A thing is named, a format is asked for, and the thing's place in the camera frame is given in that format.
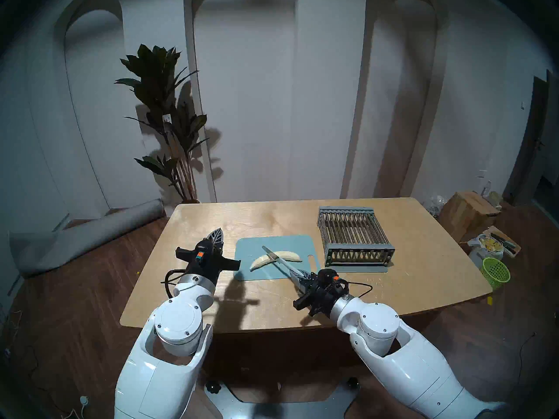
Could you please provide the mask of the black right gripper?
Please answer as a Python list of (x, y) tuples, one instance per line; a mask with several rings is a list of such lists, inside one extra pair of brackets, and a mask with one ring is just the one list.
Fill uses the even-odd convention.
[(314, 272), (301, 271), (301, 277), (291, 277), (297, 294), (293, 307), (300, 311), (309, 309), (309, 316), (324, 314), (339, 317), (350, 302), (349, 282), (338, 276), (317, 276)]

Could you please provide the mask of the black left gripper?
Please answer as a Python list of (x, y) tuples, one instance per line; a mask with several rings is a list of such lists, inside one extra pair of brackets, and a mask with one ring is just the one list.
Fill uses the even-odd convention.
[(224, 233), (221, 228), (212, 231), (193, 250), (176, 248), (176, 258), (187, 262), (184, 275), (201, 276), (217, 283), (222, 271), (238, 271), (241, 261), (223, 256)]

